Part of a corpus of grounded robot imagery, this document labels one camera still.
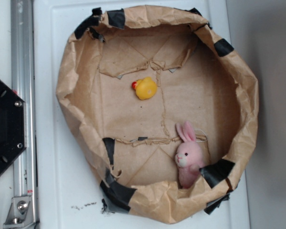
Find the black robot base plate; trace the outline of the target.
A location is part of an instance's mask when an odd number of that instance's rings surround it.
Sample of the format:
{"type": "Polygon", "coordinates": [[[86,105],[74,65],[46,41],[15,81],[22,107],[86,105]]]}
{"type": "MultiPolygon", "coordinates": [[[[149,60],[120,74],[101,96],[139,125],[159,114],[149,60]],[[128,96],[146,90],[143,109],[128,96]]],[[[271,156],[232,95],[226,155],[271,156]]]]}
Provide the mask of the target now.
{"type": "Polygon", "coordinates": [[[26,149],[25,102],[0,80],[0,176],[26,149]]]}

